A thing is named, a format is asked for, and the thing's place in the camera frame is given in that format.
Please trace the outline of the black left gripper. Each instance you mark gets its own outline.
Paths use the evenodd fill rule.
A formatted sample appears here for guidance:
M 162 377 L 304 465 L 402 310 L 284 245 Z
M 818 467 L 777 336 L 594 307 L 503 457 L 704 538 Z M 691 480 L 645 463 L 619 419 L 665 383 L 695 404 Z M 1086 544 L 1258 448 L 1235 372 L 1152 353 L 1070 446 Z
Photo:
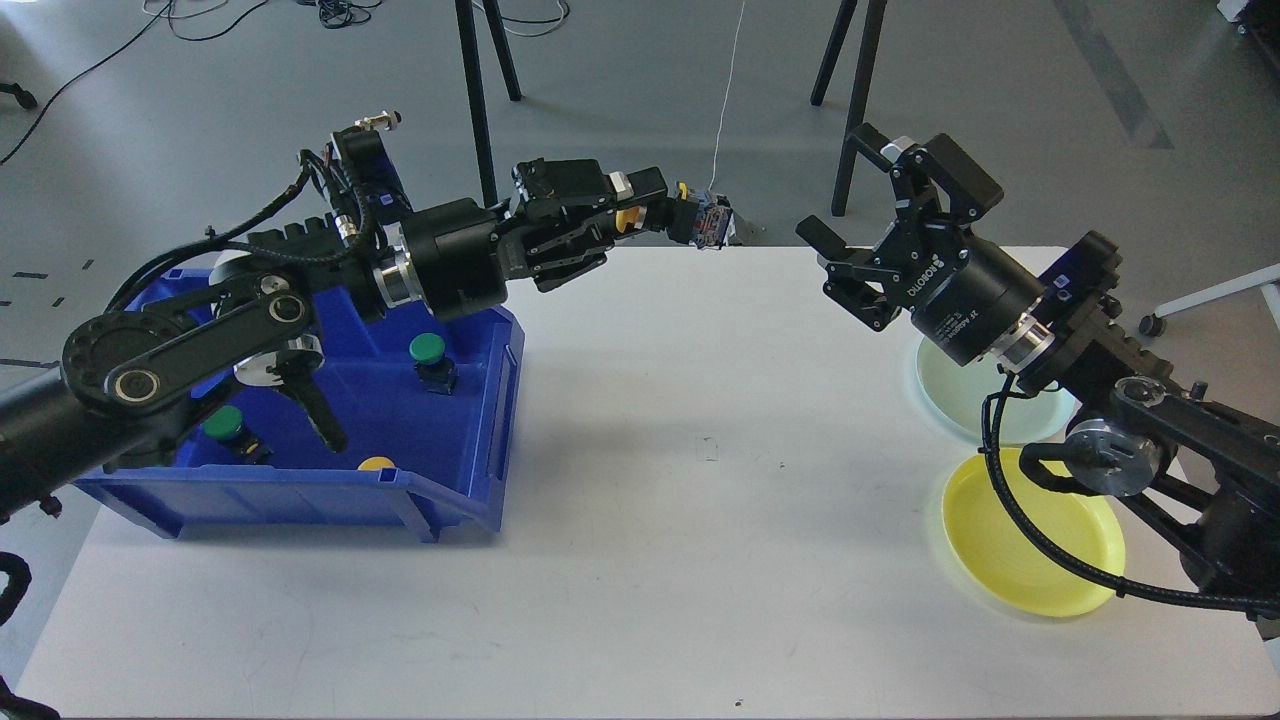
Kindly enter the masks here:
M 461 199 L 399 222 L 415 292 L 440 322 L 503 304 L 507 283 L 549 292 L 600 266 L 617 237 L 669 224 L 659 168 L 604 173 L 593 159 L 521 161 L 511 214 Z

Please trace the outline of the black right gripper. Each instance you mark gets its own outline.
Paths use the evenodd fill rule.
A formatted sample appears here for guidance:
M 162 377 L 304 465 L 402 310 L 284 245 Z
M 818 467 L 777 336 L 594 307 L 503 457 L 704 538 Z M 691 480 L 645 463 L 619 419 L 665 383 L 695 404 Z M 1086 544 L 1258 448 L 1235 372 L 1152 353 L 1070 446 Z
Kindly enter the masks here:
M 1005 199 L 1004 187 L 950 135 L 925 142 L 908 136 L 888 138 L 861 123 L 846 135 L 849 143 L 890 176 L 899 219 L 913 225 L 929 222 L 968 228 Z M 818 217 L 796 225 L 827 273 L 823 292 L 874 332 L 882 332 L 902 310 L 914 327 L 956 364 L 987 354 L 1041 299 L 1044 284 L 1001 247 L 963 233 L 960 249 L 910 252 L 892 223 L 874 246 L 855 249 Z M 890 272 L 891 290 L 883 290 Z

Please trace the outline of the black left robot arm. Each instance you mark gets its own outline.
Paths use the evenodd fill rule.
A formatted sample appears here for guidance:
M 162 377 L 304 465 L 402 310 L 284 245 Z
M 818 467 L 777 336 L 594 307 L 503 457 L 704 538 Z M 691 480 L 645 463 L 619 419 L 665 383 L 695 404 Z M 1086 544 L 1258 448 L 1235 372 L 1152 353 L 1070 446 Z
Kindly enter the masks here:
M 172 538 L 186 525 L 498 527 L 522 340 L 511 281 L 547 292 L 622 238 L 686 240 L 698 202 L 657 168 L 516 165 L 512 199 L 415 210 L 381 132 L 303 150 L 234 229 L 137 272 L 3 392 L 3 518 L 72 482 Z

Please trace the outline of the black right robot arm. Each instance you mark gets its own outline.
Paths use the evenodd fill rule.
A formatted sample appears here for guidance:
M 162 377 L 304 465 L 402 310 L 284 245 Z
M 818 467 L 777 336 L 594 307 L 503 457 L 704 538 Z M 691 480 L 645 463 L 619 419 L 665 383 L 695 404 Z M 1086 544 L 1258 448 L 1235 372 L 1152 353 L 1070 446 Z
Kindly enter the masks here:
M 797 234 L 819 255 L 826 295 L 873 331 L 901 311 L 959 365 L 992 355 L 1006 379 L 980 406 L 980 451 L 1015 527 L 1066 571 L 1160 603 L 1277 616 L 1277 428 L 1178 384 L 1172 365 L 1117 324 L 1121 256 L 1085 233 L 1033 275 L 973 225 L 1002 187 L 948 135 L 924 143 L 887 138 L 864 123 L 855 149 L 890 177 L 893 222 L 873 249 L 854 249 L 817 217 Z M 998 456 L 1009 398 L 1051 386 L 1080 409 L 1060 443 L 1030 443 L 1019 457 L 1038 487 L 1112 496 L 1180 555 L 1194 589 L 1149 585 L 1098 569 L 1053 543 L 1018 505 Z

